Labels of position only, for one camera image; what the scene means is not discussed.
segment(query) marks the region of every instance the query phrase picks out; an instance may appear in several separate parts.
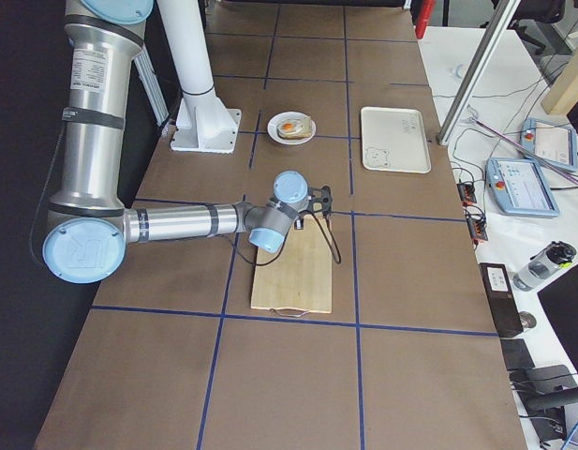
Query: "black cover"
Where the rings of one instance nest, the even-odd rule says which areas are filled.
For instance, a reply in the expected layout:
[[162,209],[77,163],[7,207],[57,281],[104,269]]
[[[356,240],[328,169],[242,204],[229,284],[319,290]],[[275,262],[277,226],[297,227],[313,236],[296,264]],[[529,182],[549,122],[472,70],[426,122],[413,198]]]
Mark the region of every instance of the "black cover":
[[578,370],[578,264],[539,292],[542,308]]

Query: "white mounting base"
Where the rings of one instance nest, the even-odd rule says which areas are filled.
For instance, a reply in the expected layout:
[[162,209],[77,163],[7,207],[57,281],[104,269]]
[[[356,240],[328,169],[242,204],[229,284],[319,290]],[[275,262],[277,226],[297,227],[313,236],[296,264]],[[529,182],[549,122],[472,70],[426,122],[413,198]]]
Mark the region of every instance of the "white mounting base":
[[183,100],[183,104],[178,112],[178,119],[176,120],[177,130],[170,142],[172,150],[179,152],[232,153],[234,151],[234,145],[236,144],[239,124],[241,123],[241,110],[224,108],[217,111],[217,113],[228,115],[228,117],[224,117],[224,120],[222,120],[225,126],[219,128],[217,134],[213,137],[204,138],[203,136],[206,134],[204,130],[210,126],[210,124],[205,123],[207,121],[204,120],[200,121],[201,114],[199,108],[195,109],[196,119],[191,124],[187,108],[185,107],[185,101]]

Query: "robot label sticker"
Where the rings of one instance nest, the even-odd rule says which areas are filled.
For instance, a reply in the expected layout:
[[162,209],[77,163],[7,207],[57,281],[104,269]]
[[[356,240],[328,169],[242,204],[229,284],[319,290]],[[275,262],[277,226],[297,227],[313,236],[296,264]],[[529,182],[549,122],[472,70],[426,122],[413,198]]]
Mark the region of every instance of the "robot label sticker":
[[108,54],[75,49],[70,89],[103,93],[108,70]]
[[365,167],[391,167],[390,153],[384,148],[367,147],[363,150],[363,162]]
[[493,291],[506,293],[509,290],[507,281],[505,281],[505,272],[503,272],[502,269],[499,267],[487,267],[486,272],[488,273]]

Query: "wooden cutting board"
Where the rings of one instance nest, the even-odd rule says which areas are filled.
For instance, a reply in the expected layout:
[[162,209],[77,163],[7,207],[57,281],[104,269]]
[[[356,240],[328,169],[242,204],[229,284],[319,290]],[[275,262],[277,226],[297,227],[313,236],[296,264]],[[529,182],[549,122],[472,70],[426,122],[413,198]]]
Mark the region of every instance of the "wooden cutting board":
[[[258,263],[275,255],[258,250]],[[333,257],[315,220],[304,219],[302,230],[291,230],[280,258],[256,267],[251,293],[253,309],[324,312],[333,309]]]

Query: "table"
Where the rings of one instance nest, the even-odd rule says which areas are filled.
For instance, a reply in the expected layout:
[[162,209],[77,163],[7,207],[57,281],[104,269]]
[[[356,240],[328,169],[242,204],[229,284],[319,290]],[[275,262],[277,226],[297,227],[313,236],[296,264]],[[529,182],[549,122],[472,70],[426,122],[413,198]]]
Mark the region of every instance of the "table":
[[[262,204],[286,169],[331,186],[333,312],[250,309],[253,268],[221,239],[130,247],[37,450],[525,448],[409,12],[222,2],[208,22],[216,92],[243,110],[236,149],[161,140],[135,206]],[[363,168],[366,105],[422,112],[429,174]],[[318,135],[273,142],[282,111]]]
[[[420,42],[420,50],[428,80],[433,90],[437,114],[440,121],[444,120],[452,103],[450,96],[457,92],[462,70],[471,61],[478,43],[482,38],[483,30],[463,28],[429,27],[424,39]],[[492,96],[508,94],[523,89],[541,79],[541,75],[534,65],[524,45],[514,31],[506,31],[499,42],[493,59],[483,74],[475,96]],[[533,92],[528,89],[524,92],[508,97],[478,98],[470,101],[479,113],[480,120],[494,129],[505,130],[515,112],[524,103],[524,108],[511,122],[507,131],[521,129],[524,117],[537,97],[545,94],[546,83],[539,81]],[[538,101],[530,114],[532,117],[544,119],[557,124],[568,123],[566,117],[548,116]],[[470,124],[462,123],[454,131],[449,151],[451,157],[455,151],[457,138]],[[456,156],[484,167],[485,161],[493,151],[495,140],[487,139],[482,135],[467,131],[465,137],[457,145]],[[517,158],[517,152],[505,143],[501,143],[494,153],[495,157]],[[466,165],[480,179],[480,171],[473,166]],[[549,171],[545,171],[550,186],[564,187],[569,183]],[[483,184],[477,183],[477,191],[483,192]],[[578,250],[578,189],[572,191],[558,191],[556,201],[561,209],[560,217],[554,219],[508,217],[501,214],[491,195],[479,196],[481,207],[486,212],[489,241],[480,244],[476,250],[479,263],[503,263],[506,265],[510,278],[526,265],[529,257],[538,253],[552,240],[568,242]],[[575,372],[573,365],[563,351],[547,317],[538,300],[537,291],[514,292],[518,310],[533,314],[539,326],[524,333],[523,338],[538,368],[557,364],[566,365],[571,372]],[[532,426],[523,421],[526,440],[529,448],[539,448],[538,440]]]

